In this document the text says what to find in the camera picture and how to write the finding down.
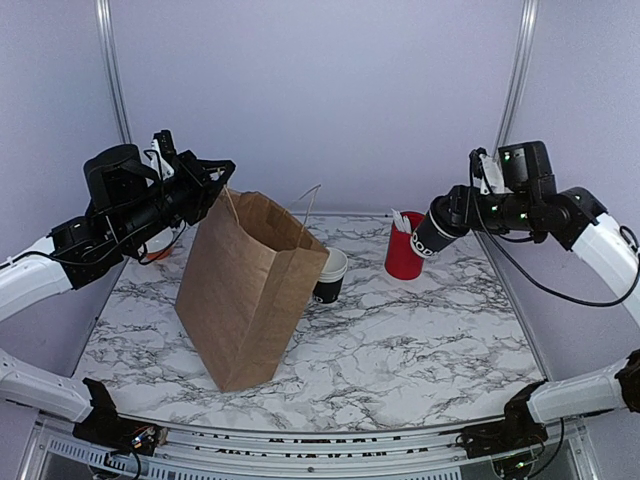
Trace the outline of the black paper coffee cup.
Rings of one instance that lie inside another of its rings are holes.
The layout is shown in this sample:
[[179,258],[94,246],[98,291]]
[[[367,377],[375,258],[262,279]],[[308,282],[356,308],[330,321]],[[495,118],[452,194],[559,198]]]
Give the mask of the black paper coffee cup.
[[421,258],[428,258],[441,252],[459,238],[466,236],[470,229],[452,225],[448,218],[431,206],[410,236],[411,250]]

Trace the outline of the brown paper bag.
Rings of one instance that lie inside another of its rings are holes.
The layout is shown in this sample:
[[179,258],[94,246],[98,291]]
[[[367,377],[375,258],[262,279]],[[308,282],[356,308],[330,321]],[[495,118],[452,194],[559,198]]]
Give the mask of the brown paper bag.
[[328,257],[264,194],[220,195],[198,226],[175,303],[220,391],[273,378]]

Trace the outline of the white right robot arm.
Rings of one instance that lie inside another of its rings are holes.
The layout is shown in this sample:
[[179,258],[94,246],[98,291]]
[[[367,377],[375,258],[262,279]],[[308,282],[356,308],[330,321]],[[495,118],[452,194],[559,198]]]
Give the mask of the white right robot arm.
[[[561,337],[570,353],[593,346],[596,333],[605,332],[604,321],[611,308],[623,308],[639,318],[639,241],[621,226],[588,190],[575,187],[535,197],[532,189],[501,193],[482,199],[473,186],[455,186],[434,203],[445,228],[455,234],[482,230],[495,236],[512,230],[528,231],[535,241],[552,236],[565,250],[588,265],[615,294],[609,302],[580,300],[556,292],[537,280],[541,291],[575,306],[589,309],[585,332],[579,332],[580,317],[571,311],[561,327]],[[506,448],[515,448],[529,437],[535,424],[614,410],[639,409],[639,353],[633,351],[613,364],[561,381],[529,387],[510,400],[495,438]]]

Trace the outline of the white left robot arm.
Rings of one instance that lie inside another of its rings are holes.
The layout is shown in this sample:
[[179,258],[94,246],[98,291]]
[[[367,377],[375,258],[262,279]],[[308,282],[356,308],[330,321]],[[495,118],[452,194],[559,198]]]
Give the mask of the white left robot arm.
[[126,423],[95,382],[69,374],[115,269],[141,259],[149,241],[171,227],[201,221],[235,170],[232,161],[192,152],[110,148],[84,165],[90,192],[72,218],[1,265],[1,397],[81,423],[106,445],[125,438]]

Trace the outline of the orange white bowl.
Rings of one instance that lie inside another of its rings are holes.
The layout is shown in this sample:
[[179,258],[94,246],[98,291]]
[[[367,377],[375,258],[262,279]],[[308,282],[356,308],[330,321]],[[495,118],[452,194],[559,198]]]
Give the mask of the orange white bowl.
[[170,229],[164,229],[151,239],[145,242],[143,248],[144,260],[161,259],[169,255],[172,251],[170,246],[174,240],[174,232]]

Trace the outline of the white wrapped stirrers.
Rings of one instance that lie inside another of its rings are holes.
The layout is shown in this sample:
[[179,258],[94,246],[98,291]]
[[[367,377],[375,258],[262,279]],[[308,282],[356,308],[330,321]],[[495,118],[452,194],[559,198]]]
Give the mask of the white wrapped stirrers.
[[411,234],[412,226],[409,217],[395,209],[392,209],[391,213],[396,230],[401,233]]

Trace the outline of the red plastic cup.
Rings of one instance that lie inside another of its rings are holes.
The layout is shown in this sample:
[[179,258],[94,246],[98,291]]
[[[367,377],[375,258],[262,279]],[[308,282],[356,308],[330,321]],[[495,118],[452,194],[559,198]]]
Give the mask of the red plastic cup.
[[391,225],[384,267],[386,272],[399,280],[414,280],[422,273],[424,259],[411,248],[411,235]]

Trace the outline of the stacked black paper cups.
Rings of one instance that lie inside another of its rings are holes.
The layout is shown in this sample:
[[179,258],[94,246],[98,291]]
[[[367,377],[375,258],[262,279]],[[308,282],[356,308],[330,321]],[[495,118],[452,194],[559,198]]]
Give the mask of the stacked black paper cups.
[[329,257],[312,292],[313,300],[322,304],[337,301],[348,269],[348,257],[343,251],[329,247],[328,252]]

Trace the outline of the right aluminium frame post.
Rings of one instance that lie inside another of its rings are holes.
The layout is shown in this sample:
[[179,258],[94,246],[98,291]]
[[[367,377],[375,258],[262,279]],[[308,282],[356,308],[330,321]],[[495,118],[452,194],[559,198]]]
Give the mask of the right aluminium frame post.
[[488,175],[487,179],[481,181],[480,191],[483,194],[508,192],[502,177],[498,149],[506,145],[509,140],[515,116],[522,100],[530,65],[539,6],[540,2],[538,0],[525,0],[522,5],[515,55],[497,137],[493,152],[490,155],[482,156],[481,160],[484,172]]

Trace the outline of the aluminium frame post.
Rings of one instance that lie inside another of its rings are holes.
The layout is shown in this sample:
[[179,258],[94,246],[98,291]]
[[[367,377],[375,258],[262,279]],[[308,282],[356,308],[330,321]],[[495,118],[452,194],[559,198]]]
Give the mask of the aluminium frame post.
[[509,140],[515,116],[522,100],[530,65],[539,6],[540,2],[538,0],[525,0],[522,5],[515,55],[497,137],[493,152],[490,155],[482,156],[481,160],[484,172],[488,175],[487,179],[481,181],[480,191],[483,194],[508,192],[502,177],[498,149],[506,145]]
[[144,173],[147,167],[141,160],[138,147],[132,143],[120,79],[116,43],[111,21],[110,2],[108,0],[95,0],[94,3],[98,37],[102,49],[107,85],[110,92],[118,135],[121,143],[128,145],[132,153],[131,159],[127,160],[125,165],[134,166],[134,172],[120,170],[121,179],[114,184],[116,187],[116,199],[118,200],[116,206],[120,211],[124,211],[125,209],[138,206],[144,200],[145,192],[150,185],[150,180],[144,176],[135,176],[135,173]]

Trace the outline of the left aluminium frame post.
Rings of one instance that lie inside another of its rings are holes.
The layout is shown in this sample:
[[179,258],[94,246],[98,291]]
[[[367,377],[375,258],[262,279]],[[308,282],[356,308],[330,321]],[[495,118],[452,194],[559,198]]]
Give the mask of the left aluminium frame post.
[[131,159],[127,160],[125,165],[134,166],[134,172],[120,170],[121,179],[114,184],[116,187],[116,199],[118,200],[116,206],[120,211],[124,211],[125,209],[138,206],[144,200],[145,192],[150,185],[150,180],[144,176],[135,176],[135,173],[144,173],[147,167],[141,160],[138,147],[132,143],[120,79],[116,43],[111,21],[110,2],[108,0],[95,0],[94,3],[98,37],[102,49],[107,85],[110,92],[118,135],[121,143],[128,145],[132,153]]

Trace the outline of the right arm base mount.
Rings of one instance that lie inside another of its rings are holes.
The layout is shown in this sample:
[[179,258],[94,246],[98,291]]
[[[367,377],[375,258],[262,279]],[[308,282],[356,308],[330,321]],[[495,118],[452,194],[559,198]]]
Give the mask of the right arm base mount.
[[463,428],[455,445],[463,448],[469,459],[474,459],[542,445],[547,440],[548,433],[542,424],[503,419]]

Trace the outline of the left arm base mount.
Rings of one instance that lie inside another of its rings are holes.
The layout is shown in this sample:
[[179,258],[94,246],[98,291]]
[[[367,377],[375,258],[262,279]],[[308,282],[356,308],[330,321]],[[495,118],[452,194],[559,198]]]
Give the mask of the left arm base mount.
[[167,436],[166,427],[119,415],[92,414],[73,428],[75,438],[113,450],[152,456]]

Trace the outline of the aluminium front rail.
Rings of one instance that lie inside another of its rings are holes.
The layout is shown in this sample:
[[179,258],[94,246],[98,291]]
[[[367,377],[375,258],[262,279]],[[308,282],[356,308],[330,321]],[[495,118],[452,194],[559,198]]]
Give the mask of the aluminium front rail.
[[596,479],[584,425],[550,424],[509,448],[497,423],[389,431],[284,432],[131,418],[116,445],[42,414],[21,479]]

